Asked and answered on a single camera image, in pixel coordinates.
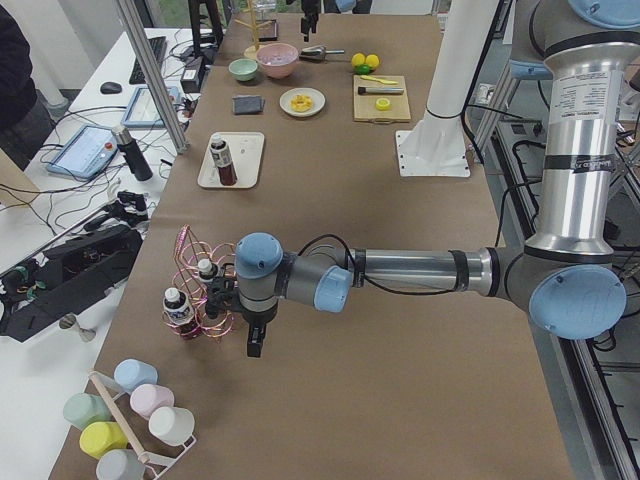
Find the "computer mouse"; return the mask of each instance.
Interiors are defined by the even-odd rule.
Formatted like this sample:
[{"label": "computer mouse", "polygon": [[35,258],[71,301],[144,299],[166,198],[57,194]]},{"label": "computer mouse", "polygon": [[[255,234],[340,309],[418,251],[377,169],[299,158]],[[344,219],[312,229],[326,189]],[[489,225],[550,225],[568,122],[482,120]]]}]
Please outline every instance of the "computer mouse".
[{"label": "computer mouse", "polygon": [[104,82],[100,85],[100,93],[104,95],[111,95],[112,93],[120,93],[122,91],[122,85],[117,82]]}]

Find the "tablet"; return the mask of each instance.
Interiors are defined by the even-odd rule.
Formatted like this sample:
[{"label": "tablet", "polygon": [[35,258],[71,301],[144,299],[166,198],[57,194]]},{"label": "tablet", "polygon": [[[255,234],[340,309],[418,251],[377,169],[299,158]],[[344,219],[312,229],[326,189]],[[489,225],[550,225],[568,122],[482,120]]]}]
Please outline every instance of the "tablet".
[{"label": "tablet", "polygon": [[105,127],[85,125],[48,162],[47,171],[76,180],[89,180],[118,152],[116,139]]},{"label": "tablet", "polygon": [[[167,93],[174,106],[180,105],[182,98],[177,87],[167,87]],[[129,128],[164,128],[149,87],[137,87],[122,117],[122,124]]]}]

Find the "white desk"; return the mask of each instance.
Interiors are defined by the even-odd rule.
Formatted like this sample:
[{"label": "white desk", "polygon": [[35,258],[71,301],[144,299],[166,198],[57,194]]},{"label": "white desk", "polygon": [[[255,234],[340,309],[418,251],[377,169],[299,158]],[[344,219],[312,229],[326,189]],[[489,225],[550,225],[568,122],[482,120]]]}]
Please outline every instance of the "white desk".
[{"label": "white desk", "polygon": [[[176,44],[179,46],[174,53],[180,53],[189,46],[191,39],[191,31],[188,29],[153,29],[147,34],[149,37],[167,37],[167,55]],[[107,105],[126,106],[135,90],[134,85],[128,84],[133,61],[133,50],[123,34],[69,110],[73,112]],[[167,85],[180,87],[181,66],[182,63],[175,58],[165,60],[162,72]],[[100,85],[105,81],[120,83],[123,87],[122,93],[101,94]],[[82,115],[101,125],[112,127],[120,123],[123,113],[123,109],[95,110]],[[64,144],[80,126],[87,123],[90,122],[78,116],[64,119],[50,135],[47,143]],[[160,159],[173,161],[175,150],[164,129],[157,129],[151,133],[148,130],[132,130],[132,135],[143,139],[147,144],[152,144],[144,155],[154,176],[146,182],[138,182],[125,166],[117,175],[121,184],[116,191],[146,193],[148,204],[157,203],[165,184],[165,179],[159,175],[159,169],[162,168],[165,177],[169,173],[167,166],[160,167]],[[41,152],[27,168],[27,175],[41,190],[77,186],[77,181],[47,173],[45,164],[39,160],[50,160],[53,155],[53,152]],[[122,163],[124,159],[118,154],[111,165]],[[91,196],[100,190],[102,187],[96,186],[85,192],[53,195],[51,222],[63,212],[84,207]],[[60,218],[59,223],[63,226],[72,225],[107,200],[106,191],[99,193],[93,198],[89,208],[65,215]],[[41,216],[46,216],[50,208],[49,195],[40,195],[33,202],[33,208]],[[51,230],[28,208],[16,207],[1,211],[0,271],[31,254],[50,238]],[[87,371],[95,364],[123,288],[115,290],[105,300],[78,316],[80,325],[97,329],[97,335],[92,342],[83,343],[79,335],[62,331],[56,324],[25,343],[19,343],[9,337],[0,337],[0,411],[4,417],[0,428],[1,478],[37,480],[49,476],[69,429],[69,424],[62,417],[62,408],[71,395],[84,391]]]}]

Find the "person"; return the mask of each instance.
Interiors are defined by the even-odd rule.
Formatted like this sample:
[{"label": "person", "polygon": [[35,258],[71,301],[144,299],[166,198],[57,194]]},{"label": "person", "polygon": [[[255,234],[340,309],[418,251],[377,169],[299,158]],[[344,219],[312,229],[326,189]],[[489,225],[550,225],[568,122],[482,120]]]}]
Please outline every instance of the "person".
[{"label": "person", "polygon": [[21,170],[53,130],[31,78],[29,52],[17,22],[0,5],[0,148]]},{"label": "person", "polygon": [[[324,13],[340,13],[336,0],[323,0]],[[353,13],[370,13],[373,0],[357,0],[356,6],[351,10]]]}]

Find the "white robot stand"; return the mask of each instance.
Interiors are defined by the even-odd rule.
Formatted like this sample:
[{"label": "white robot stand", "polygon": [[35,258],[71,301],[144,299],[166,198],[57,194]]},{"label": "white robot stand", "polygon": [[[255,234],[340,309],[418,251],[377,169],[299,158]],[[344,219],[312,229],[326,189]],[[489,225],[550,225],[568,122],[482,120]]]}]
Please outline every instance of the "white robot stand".
[{"label": "white robot stand", "polygon": [[452,2],[424,118],[396,132],[401,176],[470,175],[460,113],[499,2]]}]

